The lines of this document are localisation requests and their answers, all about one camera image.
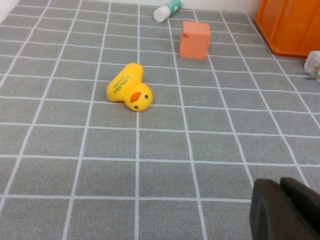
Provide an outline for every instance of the toy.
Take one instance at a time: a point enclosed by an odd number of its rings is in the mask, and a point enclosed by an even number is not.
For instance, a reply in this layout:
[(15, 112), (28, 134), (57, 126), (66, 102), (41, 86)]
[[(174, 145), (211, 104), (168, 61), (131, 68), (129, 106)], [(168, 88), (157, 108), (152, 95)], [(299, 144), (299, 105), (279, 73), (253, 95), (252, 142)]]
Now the toy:
[(176, 11), (180, 10), (183, 4), (184, 0), (171, 0), (166, 5), (157, 8), (153, 12), (153, 17), (157, 22), (162, 23)]
[(180, 37), (180, 58), (205, 60), (210, 46), (208, 23), (184, 21)]
[(142, 83), (144, 68), (137, 63), (129, 63), (106, 87), (107, 98), (111, 102), (124, 102), (135, 112), (146, 110), (153, 100), (151, 89)]

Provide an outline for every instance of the grid mat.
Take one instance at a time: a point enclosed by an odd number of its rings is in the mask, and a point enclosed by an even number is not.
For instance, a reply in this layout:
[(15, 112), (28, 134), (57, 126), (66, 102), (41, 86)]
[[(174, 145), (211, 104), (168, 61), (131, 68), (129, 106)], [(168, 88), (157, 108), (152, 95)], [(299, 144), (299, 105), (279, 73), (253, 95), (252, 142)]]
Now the grid mat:
[[(248, 240), (254, 180), (320, 192), (320, 84), (271, 54), (253, 16), (20, 0), (0, 25), (1, 240)], [(210, 24), (179, 58), (184, 20)], [(128, 63), (142, 113), (105, 89)]]

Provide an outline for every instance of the orange plastic crate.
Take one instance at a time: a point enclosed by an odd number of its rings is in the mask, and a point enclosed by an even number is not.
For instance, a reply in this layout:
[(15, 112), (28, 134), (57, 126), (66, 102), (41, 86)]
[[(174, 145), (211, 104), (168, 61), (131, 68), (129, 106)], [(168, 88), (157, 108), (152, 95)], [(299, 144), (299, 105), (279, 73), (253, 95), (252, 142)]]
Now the orange plastic crate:
[(320, 51), (320, 0), (262, 0), (254, 20), (275, 55)]

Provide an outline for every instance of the yellow rubber duck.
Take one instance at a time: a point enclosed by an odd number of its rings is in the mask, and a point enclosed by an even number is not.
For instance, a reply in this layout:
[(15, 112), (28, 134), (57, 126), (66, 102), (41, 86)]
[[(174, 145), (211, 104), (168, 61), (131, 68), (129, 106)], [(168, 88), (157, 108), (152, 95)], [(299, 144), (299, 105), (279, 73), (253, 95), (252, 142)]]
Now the yellow rubber duck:
[(137, 63), (129, 63), (106, 87), (107, 98), (111, 102), (124, 102), (135, 112), (146, 110), (153, 100), (151, 89), (142, 83), (144, 68)]

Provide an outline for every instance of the white bottle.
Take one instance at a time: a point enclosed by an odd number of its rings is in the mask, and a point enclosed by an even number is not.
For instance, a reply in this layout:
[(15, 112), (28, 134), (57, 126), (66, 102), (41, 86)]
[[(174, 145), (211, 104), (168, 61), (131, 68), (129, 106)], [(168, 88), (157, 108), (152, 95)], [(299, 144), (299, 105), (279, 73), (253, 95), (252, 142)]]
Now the white bottle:
[(166, 5), (159, 7), (153, 13), (154, 19), (157, 22), (162, 23), (176, 11), (180, 10), (184, 4), (184, 1), (185, 0), (171, 0)]
[(320, 51), (310, 52), (305, 61), (304, 69), (312, 79), (316, 79), (320, 83)]

